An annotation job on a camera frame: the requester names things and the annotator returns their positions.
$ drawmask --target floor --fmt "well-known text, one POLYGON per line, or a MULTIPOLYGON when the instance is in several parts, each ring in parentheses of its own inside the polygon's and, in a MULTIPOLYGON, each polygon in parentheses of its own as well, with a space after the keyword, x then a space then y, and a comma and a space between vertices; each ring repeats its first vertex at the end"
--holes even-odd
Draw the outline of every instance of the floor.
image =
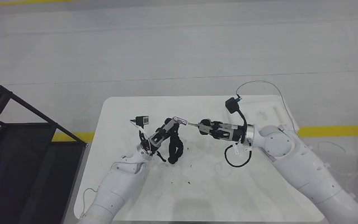
MULTIPOLYGON (((253 80, 275 83, 300 126, 358 125, 357 9, 355 0, 0 4, 0 84, 72 132, 94 132, 111 96, 233 95, 253 80)), ((277 91, 254 83, 241 93, 277 91)), ((39 121, 15 103, 0 118, 39 121)), ((320 143, 340 172, 358 169, 357 137, 304 140, 342 146, 320 143)))

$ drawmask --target yellow floor stripe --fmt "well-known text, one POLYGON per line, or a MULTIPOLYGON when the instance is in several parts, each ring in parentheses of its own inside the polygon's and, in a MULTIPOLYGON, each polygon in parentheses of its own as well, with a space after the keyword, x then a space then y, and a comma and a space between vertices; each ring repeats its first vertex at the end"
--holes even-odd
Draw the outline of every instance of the yellow floor stripe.
POLYGON ((300 127, 300 137, 358 136, 358 125, 300 127))
POLYGON ((15 4, 50 3, 50 2, 73 2, 73 1, 77 1, 77 0, 23 0, 23 1, 12 1, 12 2, 0 2, 0 6, 10 6, 15 4))
MULTIPOLYGON (((75 132, 75 136, 83 141, 90 143, 95 136, 94 132, 75 132)), ((300 137, 342 137, 342 136, 358 136, 358 125, 351 126, 308 126, 300 127, 298 131, 300 137)), ((55 133, 53 142, 71 142, 74 141, 64 133, 55 133)))
MULTIPOLYGON (((84 142, 90 143, 93 141, 95 136, 94 132, 74 132, 74 135, 83 140, 84 142)), ((74 140, 66 135, 65 133, 55 133, 52 139, 53 142, 73 142, 74 140)))

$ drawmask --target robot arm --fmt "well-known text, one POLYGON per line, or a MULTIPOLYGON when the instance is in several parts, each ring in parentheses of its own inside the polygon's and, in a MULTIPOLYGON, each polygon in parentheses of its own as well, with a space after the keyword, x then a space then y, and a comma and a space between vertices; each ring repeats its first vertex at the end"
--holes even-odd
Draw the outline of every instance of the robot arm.
POLYGON ((176 119, 168 118, 165 124, 148 139, 133 149, 132 156, 122 156, 115 162, 100 186, 92 205, 80 219, 81 224, 109 224, 134 192, 144 185, 148 163, 161 143, 170 136, 176 119))
POLYGON ((198 127, 201 134, 216 139, 243 140, 245 146, 258 147, 282 177, 311 200, 331 224, 358 223, 358 203, 336 182, 322 160, 287 126, 269 125, 259 130, 255 125, 244 128, 209 119, 190 125, 198 127))

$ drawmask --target black wire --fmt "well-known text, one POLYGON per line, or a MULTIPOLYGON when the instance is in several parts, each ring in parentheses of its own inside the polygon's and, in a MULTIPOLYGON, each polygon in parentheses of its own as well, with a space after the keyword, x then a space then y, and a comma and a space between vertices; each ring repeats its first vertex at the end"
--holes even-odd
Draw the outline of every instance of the black wire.
POLYGON ((250 161, 251 156, 252 156, 251 150, 249 151, 248 159, 247 159, 246 162, 244 162, 243 164, 241 164, 241 165, 234 165, 234 164, 232 164, 231 162, 229 162, 226 153, 227 153, 227 151, 229 150, 229 148, 231 148, 231 147, 233 147, 233 145, 230 145, 229 147, 227 147, 227 148, 225 149, 225 152, 224 152, 224 156, 225 156, 226 162, 227 162, 230 166, 239 168, 239 167, 243 167, 244 165, 246 165, 246 164, 250 161))
POLYGON ((237 110, 237 112, 239 113, 239 115, 241 116, 241 118, 244 120, 244 130, 243 130, 243 134, 241 136, 241 140, 240 140, 240 143, 241 144, 244 144, 245 142, 245 135, 246 135, 246 131, 247 131, 247 122, 246 122, 246 119, 245 119, 245 116, 242 114, 242 112, 240 111, 240 109, 237 110))

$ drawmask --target white table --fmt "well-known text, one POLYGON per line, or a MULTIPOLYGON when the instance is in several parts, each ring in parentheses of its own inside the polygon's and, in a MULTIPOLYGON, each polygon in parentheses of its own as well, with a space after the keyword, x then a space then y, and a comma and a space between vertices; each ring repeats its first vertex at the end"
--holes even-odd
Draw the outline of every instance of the white table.
MULTIPOLYGON (((242 124, 238 114, 230 115, 225 101, 230 96, 112 97, 105 101, 74 206, 75 216, 83 209, 83 191, 97 188, 108 169, 121 155, 139 143, 138 130, 129 123, 136 116, 149 115, 148 133, 167 117, 179 116, 197 123, 210 118, 242 124)), ((249 124, 263 127, 290 120, 279 96, 244 96, 241 109, 249 124)), ((319 210, 292 188, 253 149, 251 161, 242 168, 230 167, 224 159, 229 142, 202 136, 192 126, 180 126, 184 153, 175 165, 154 156, 141 191, 115 216, 115 221, 271 221, 318 222, 319 210)), ((169 140, 159 149, 168 158, 169 140)), ((247 159, 248 152, 228 152, 232 163, 247 159)), ((95 193, 86 193, 86 210, 95 193)))

